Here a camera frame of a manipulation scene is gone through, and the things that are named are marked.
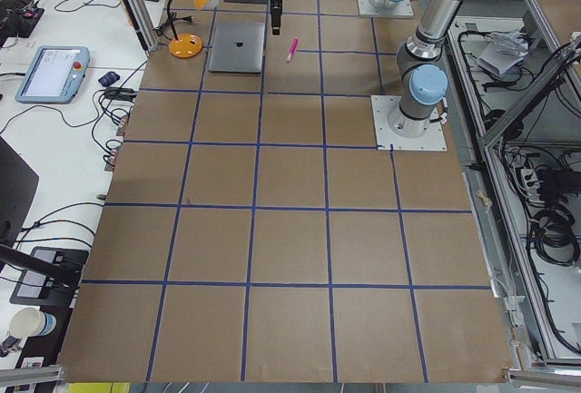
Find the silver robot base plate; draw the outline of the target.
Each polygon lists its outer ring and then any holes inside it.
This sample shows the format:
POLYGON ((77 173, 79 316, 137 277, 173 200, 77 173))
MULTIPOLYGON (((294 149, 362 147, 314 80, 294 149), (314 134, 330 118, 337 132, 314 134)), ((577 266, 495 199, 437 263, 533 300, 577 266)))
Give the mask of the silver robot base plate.
POLYGON ((398 95, 370 97, 375 129, 376 146, 383 151, 445 152, 446 140, 441 122, 430 123, 419 138, 407 138, 395 133, 389 126, 389 114, 399 108, 398 95))

